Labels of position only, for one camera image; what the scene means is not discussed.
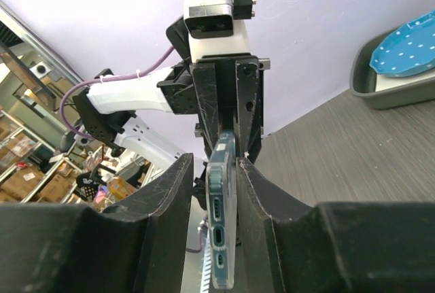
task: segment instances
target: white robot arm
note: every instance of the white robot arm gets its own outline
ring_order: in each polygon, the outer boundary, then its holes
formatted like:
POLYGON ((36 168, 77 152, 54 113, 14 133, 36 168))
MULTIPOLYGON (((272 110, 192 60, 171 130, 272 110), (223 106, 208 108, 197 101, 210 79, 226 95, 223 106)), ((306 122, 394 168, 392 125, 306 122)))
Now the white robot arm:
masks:
MULTIPOLYGON (((252 8, 255 1, 249 0, 247 6, 252 8)), ((239 6, 239 11, 245 15, 236 16, 235 5, 236 0, 184 0, 182 27, 186 30, 189 61, 182 56, 182 65, 187 73, 189 66, 204 56, 249 54, 244 19, 251 18, 254 13, 249 10, 247 16, 239 6)), ((134 112, 128 111, 155 109, 183 114, 174 110, 177 104, 173 97, 169 99, 167 92, 158 85, 167 79, 176 79, 179 74, 176 67, 167 67, 131 80, 105 82, 106 77, 113 76, 102 77, 101 83, 81 94, 81 101, 74 97, 86 130, 95 139, 130 149, 157 167, 167 169, 184 152, 150 129, 134 112)), ((199 178, 204 170, 204 161, 195 158, 195 177, 199 178)))

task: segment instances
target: cardboard box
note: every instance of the cardboard box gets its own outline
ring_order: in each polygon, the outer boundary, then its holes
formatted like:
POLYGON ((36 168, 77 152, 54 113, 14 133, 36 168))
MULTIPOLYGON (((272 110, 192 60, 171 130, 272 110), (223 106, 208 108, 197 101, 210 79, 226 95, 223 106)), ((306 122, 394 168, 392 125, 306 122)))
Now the cardboard box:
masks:
POLYGON ((0 147, 0 171, 4 171, 22 160, 35 145, 36 142, 24 133, 20 133, 15 138, 2 142, 0 147))
POLYGON ((22 158, 30 152, 35 145, 35 141, 27 137, 24 133, 20 133, 15 138, 8 140, 6 148, 13 154, 22 158))
POLYGON ((18 125, 10 121, 5 116, 0 117, 0 141, 5 139, 10 133, 14 132, 18 125))
POLYGON ((42 199, 50 203, 59 203, 71 189, 74 177, 62 177, 56 174, 41 190, 42 199))
POLYGON ((19 169, 0 188, 12 198, 20 201, 36 187, 43 177, 44 174, 34 166, 19 169))
POLYGON ((17 200, 12 198, 6 192, 0 190, 0 203, 16 203, 17 200))

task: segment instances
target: white plastic casing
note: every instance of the white plastic casing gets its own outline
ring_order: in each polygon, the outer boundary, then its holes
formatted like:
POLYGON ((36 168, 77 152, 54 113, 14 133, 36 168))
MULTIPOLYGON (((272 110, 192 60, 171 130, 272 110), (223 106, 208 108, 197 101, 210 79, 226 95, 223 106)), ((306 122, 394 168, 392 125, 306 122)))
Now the white plastic casing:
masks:
POLYGON ((249 39, 244 20, 234 20, 234 35, 230 37, 195 39, 189 35, 192 63, 207 55, 249 53, 249 39))
POLYGON ((172 112, 157 83, 166 79, 173 69, 165 67, 145 77, 104 82, 90 87, 88 98, 99 113, 156 109, 172 112))
MULTIPOLYGON (((163 171, 184 153, 168 139, 150 129, 140 118, 131 118, 122 128, 124 132, 116 136, 114 143, 138 153, 163 171)), ((204 161, 195 157, 194 178, 201 177, 204 168, 204 161)))

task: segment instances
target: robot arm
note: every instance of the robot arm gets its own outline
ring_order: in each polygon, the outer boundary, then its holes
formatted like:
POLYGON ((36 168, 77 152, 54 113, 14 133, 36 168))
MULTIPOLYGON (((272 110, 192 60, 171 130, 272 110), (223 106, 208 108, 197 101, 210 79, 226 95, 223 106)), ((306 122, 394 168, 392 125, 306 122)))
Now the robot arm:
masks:
POLYGON ((157 87, 157 84, 172 72, 172 67, 166 67, 146 77, 121 82, 104 82, 102 78, 100 84, 90 87, 87 96, 90 103, 101 114, 138 109, 155 109, 172 113, 161 89, 157 87))

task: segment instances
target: gray wooden floor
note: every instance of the gray wooden floor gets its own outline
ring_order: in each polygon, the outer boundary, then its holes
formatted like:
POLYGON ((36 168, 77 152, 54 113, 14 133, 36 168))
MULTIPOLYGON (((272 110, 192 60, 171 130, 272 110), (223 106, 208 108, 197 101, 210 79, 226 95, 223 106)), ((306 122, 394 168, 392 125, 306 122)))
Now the gray wooden floor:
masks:
POLYGON ((344 92, 267 137, 257 168, 310 205, 435 200, 435 102, 387 111, 344 92))

